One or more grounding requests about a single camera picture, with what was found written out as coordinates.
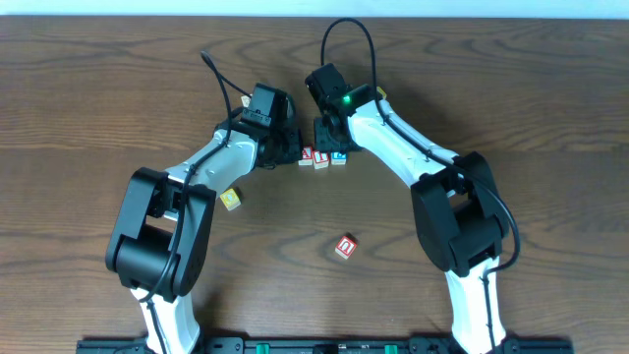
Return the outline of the blue number 2 block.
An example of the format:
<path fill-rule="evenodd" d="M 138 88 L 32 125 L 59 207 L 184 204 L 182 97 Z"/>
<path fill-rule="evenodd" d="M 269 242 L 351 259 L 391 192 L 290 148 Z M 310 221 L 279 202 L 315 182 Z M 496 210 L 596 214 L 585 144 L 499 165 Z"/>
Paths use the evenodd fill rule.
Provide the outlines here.
<path fill-rule="evenodd" d="M 342 152 L 332 152 L 330 154 L 330 162 L 332 165 L 345 165 L 347 163 L 347 154 Z"/>

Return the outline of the red letter I block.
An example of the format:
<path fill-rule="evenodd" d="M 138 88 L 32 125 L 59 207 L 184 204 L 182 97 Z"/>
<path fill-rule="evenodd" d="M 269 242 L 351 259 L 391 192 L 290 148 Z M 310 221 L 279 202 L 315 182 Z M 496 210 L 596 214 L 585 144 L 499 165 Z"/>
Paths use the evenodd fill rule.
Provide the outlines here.
<path fill-rule="evenodd" d="M 319 150 L 313 151 L 313 164 L 315 169 L 327 168 L 329 166 L 330 158 L 326 152 Z"/>

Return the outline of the red letter A block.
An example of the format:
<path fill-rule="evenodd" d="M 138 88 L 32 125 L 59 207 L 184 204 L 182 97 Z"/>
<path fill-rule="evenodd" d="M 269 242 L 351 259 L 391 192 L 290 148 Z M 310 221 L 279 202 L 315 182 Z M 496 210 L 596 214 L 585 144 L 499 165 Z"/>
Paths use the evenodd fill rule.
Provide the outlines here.
<path fill-rule="evenodd" d="M 308 166 L 314 164 L 313 148 L 310 146 L 303 147 L 302 157 L 298 161 L 300 166 Z"/>

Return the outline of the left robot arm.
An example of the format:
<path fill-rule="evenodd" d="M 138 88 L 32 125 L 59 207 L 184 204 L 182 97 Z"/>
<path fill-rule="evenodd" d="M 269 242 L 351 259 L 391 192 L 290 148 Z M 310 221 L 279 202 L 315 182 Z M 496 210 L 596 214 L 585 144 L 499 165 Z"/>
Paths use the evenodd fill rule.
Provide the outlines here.
<path fill-rule="evenodd" d="M 182 163 L 131 177 L 105 254 L 142 307 L 152 353 L 191 353 L 200 339 L 191 291 L 202 270 L 214 206 L 255 168 L 302 156 L 295 127 L 219 124 L 209 143 Z"/>

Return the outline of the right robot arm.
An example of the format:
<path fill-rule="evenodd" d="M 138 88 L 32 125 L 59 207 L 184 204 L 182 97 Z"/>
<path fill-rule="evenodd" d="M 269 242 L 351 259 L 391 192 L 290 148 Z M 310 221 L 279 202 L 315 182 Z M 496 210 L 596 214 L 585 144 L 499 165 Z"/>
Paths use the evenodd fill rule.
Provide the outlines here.
<path fill-rule="evenodd" d="M 518 229 L 485 158 L 440 147 L 405 122 L 374 88 L 307 84 L 321 113 L 316 145 L 364 148 L 408 187 L 420 245 L 446 276 L 452 334 L 467 353 L 497 351 L 506 337 L 496 275 L 503 239 Z"/>

